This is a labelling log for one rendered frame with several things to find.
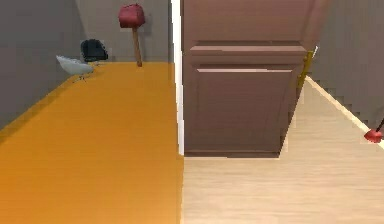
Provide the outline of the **yellow door hinge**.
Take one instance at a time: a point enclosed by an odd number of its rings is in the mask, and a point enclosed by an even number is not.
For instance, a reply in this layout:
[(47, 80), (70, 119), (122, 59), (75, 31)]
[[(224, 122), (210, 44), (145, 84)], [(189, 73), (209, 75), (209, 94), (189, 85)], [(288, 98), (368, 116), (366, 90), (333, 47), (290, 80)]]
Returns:
[(304, 84), (305, 78), (308, 74), (308, 70), (312, 64), (313, 56), (314, 56), (314, 51), (308, 51), (307, 55), (304, 58), (304, 65), (303, 65), (302, 72), (300, 73), (300, 75), (297, 78), (297, 88), (298, 89), (301, 89), (303, 84)]

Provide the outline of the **brown panelled room door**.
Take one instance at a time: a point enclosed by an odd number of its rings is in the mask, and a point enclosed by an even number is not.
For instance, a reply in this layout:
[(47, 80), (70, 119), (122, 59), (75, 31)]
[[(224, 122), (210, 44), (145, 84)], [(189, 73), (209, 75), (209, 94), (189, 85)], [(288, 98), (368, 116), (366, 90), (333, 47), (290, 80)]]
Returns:
[(186, 156), (279, 156), (331, 1), (182, 0)]

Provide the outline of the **red plunger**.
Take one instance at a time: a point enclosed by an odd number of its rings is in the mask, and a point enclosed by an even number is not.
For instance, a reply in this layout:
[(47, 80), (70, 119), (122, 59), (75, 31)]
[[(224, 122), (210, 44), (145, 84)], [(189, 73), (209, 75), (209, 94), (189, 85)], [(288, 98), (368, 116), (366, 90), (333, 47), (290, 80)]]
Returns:
[(364, 138), (372, 143), (380, 143), (383, 134), (381, 132), (381, 128), (384, 126), (384, 118), (381, 120), (381, 123), (378, 125), (376, 129), (370, 129), (365, 135)]

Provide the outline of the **black chair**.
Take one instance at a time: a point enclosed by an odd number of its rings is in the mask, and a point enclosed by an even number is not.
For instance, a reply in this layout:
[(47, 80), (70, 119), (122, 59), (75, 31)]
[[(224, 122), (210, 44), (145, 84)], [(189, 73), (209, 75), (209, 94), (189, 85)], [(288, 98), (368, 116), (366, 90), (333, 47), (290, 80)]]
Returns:
[(98, 39), (84, 40), (80, 45), (85, 62), (97, 62), (108, 59), (108, 52), (104, 44)]

